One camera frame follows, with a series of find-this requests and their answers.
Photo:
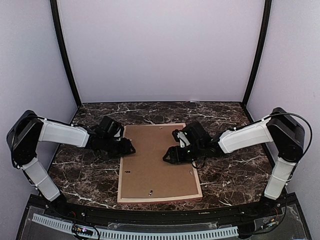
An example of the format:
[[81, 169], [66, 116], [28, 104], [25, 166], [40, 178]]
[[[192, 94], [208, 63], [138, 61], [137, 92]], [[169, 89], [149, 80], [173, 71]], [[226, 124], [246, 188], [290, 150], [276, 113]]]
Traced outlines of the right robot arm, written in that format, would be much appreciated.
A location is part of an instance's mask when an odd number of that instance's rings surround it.
[[162, 160], [172, 165], [192, 164], [199, 158], [219, 158], [240, 149], [274, 144], [277, 159], [263, 194], [255, 205], [255, 213], [266, 217], [274, 210], [283, 188], [311, 147], [313, 132], [309, 133], [306, 143], [306, 131], [298, 119], [306, 121], [298, 114], [276, 107], [271, 114], [259, 120], [229, 128], [215, 136], [211, 136], [201, 123], [195, 121], [172, 132], [178, 144], [169, 147]]

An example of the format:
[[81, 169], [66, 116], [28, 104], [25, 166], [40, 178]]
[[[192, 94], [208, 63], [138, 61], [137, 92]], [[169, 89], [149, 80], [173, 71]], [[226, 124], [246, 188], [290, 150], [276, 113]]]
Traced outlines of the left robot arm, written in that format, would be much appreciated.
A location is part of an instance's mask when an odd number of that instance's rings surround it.
[[68, 145], [79, 149], [105, 152], [110, 158], [119, 158], [136, 152], [132, 142], [124, 137], [124, 126], [104, 116], [99, 124], [88, 127], [67, 124], [26, 110], [6, 135], [11, 163], [21, 169], [40, 194], [51, 202], [51, 210], [60, 218], [67, 218], [70, 206], [64, 195], [39, 161], [39, 144]]

